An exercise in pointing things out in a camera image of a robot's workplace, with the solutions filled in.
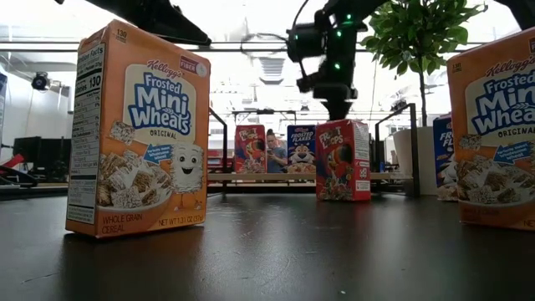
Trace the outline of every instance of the blue cereal box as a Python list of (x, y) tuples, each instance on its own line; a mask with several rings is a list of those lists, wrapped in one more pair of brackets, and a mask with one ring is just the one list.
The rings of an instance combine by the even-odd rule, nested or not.
[(433, 137), (438, 199), (457, 201), (457, 174), (451, 115), (443, 115), (433, 121)]
[(288, 126), (288, 173), (316, 172), (316, 126)]

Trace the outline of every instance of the security camera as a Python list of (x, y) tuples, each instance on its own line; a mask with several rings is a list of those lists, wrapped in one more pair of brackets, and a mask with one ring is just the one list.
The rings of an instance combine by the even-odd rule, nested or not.
[(48, 91), (50, 89), (50, 79), (48, 79), (48, 73), (37, 72), (32, 79), (32, 88), (37, 91)]

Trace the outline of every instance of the dark table surface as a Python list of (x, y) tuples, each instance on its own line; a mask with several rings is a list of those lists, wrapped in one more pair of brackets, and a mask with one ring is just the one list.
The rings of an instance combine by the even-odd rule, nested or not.
[(204, 227), (95, 241), (65, 197), (0, 202), (1, 300), (533, 300), (535, 233), (457, 205), (209, 198)]

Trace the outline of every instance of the person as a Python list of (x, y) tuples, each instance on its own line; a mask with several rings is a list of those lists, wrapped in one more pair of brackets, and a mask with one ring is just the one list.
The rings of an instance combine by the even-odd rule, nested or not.
[(278, 146), (278, 139), (272, 129), (267, 130), (267, 172), (283, 173), (287, 164), (287, 152)]

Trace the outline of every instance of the cereal box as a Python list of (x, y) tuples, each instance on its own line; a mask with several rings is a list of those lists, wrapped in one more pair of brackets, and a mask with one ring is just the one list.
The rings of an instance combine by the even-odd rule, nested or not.
[(535, 230), (535, 28), (447, 67), (461, 220)]
[(435, 169), (438, 199), (441, 201), (456, 201), (457, 163), (453, 151), (451, 115), (444, 115), (433, 121), (433, 138), (435, 141)]
[(318, 200), (369, 201), (368, 126), (337, 120), (316, 126)]
[(112, 21), (79, 46), (67, 230), (204, 222), (208, 60)]
[(263, 125), (237, 125), (234, 144), (237, 173), (266, 173), (266, 133)]
[(288, 173), (316, 172), (316, 125), (288, 126)]

